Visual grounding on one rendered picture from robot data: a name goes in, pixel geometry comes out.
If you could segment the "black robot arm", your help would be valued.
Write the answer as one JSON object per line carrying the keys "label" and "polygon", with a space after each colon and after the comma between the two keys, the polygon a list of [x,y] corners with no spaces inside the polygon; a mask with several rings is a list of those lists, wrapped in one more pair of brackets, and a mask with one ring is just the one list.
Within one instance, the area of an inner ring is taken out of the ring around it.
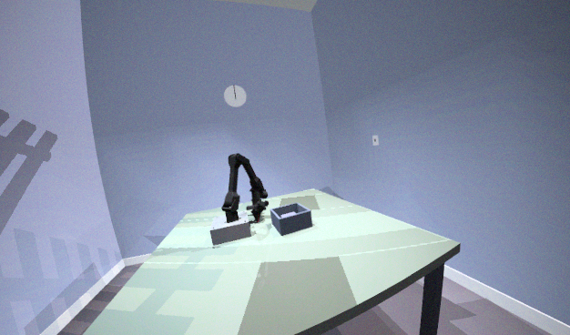
{"label": "black robot arm", "polygon": [[[242,165],[249,177],[249,183],[252,187],[249,191],[251,192],[251,198],[267,198],[268,193],[266,189],[264,189],[261,180],[256,176],[255,172],[253,171],[249,160],[243,157],[240,153],[231,154],[229,155],[229,166],[230,166],[230,173],[229,173],[229,192],[226,194],[224,198],[224,204],[222,206],[222,211],[225,211],[227,222],[238,221],[238,209],[239,209],[239,202],[240,196],[237,193],[238,189],[238,179],[239,179],[239,166]],[[268,207],[268,201],[258,201],[256,207]]]}

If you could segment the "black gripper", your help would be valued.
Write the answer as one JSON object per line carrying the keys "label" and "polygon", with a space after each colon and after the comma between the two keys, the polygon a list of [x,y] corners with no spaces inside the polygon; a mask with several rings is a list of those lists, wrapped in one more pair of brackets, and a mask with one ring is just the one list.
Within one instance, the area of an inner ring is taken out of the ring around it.
{"label": "black gripper", "polygon": [[266,210],[266,208],[265,208],[265,207],[262,207],[262,206],[256,207],[257,200],[258,200],[258,201],[261,201],[260,198],[252,198],[252,199],[251,199],[252,206],[251,206],[251,205],[248,205],[248,206],[247,206],[247,210],[250,210],[250,209],[251,209],[251,212],[252,212],[253,216],[254,216],[255,219],[258,221],[258,212],[259,212],[259,219],[260,219],[260,212],[261,212],[262,210]]}

